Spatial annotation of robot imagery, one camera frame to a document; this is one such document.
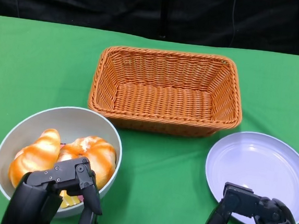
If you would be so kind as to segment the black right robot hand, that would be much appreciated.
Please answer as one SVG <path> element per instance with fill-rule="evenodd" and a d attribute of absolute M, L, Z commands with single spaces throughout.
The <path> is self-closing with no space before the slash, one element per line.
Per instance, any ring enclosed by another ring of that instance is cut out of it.
<path fill-rule="evenodd" d="M 226 182 L 223 198 L 205 224 L 227 224 L 233 213 L 253 218 L 255 224 L 296 224 L 291 211 L 280 200 L 260 197 L 251 189 Z"/>

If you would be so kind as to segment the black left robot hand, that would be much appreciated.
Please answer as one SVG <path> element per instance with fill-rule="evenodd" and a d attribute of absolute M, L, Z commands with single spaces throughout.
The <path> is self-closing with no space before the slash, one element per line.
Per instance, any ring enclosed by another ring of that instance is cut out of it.
<path fill-rule="evenodd" d="M 26 173 L 17 185 L 2 224 L 50 224 L 63 202 L 61 191 L 83 196 L 78 224 L 97 224 L 102 214 L 95 173 L 86 157 L 57 162 L 53 168 Z"/>

